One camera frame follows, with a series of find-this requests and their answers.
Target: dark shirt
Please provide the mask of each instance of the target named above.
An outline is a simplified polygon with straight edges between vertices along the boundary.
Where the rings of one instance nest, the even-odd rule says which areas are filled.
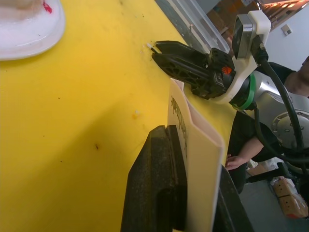
[[[294,72],[293,70],[276,63],[270,62],[270,65],[281,79],[282,83],[284,83],[287,77]],[[266,75],[263,68],[258,67],[256,70]],[[272,146],[277,145],[278,139],[271,130],[263,123],[261,123],[261,129],[265,139]],[[233,122],[228,153],[232,156],[237,156],[244,144],[254,136],[256,136],[254,119],[241,112],[237,112]]]

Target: yellow table surface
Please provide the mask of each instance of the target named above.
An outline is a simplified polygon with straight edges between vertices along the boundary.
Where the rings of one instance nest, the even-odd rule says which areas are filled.
[[[143,45],[183,40],[155,1],[62,4],[54,48],[0,63],[1,232],[119,231],[128,171],[167,122],[169,77]],[[225,141],[227,108],[203,108]]]

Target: stain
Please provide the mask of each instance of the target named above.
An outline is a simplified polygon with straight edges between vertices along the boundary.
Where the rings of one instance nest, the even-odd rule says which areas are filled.
[[[148,131],[148,129],[146,128],[146,125],[145,125],[144,123],[142,124],[141,127],[143,128],[143,130],[144,130],[145,132],[149,133],[149,131]]]
[[[139,116],[140,116],[140,112],[139,112],[138,110],[136,110],[136,111],[134,112],[134,114],[132,114],[132,118],[133,118],[134,120],[137,119]]]
[[[103,30],[105,30],[106,32],[110,31],[106,26],[102,25]]]
[[[51,14],[53,12],[53,9],[45,1],[43,1],[43,7],[48,13]]]

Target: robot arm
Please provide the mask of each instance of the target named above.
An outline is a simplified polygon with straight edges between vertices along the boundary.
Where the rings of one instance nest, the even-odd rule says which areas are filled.
[[[209,54],[184,44],[161,41],[152,57],[169,76],[189,83],[192,93],[218,103],[230,103],[256,121],[263,145],[277,157],[296,163],[308,163],[309,100],[287,93],[282,82],[268,64],[264,44],[270,22],[261,11],[239,15],[232,42],[235,57],[213,48]],[[269,76],[254,71],[261,65]],[[277,154],[263,138],[260,122],[269,127],[286,149]]]

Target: green ring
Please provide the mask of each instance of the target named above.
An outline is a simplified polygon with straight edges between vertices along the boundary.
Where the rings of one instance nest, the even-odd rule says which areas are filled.
[[[248,98],[246,100],[246,102],[239,107],[240,110],[245,110],[247,109],[251,103],[253,102],[253,98],[254,98],[254,93],[255,93],[255,76],[253,73],[250,74],[250,87],[249,87],[249,95]]]

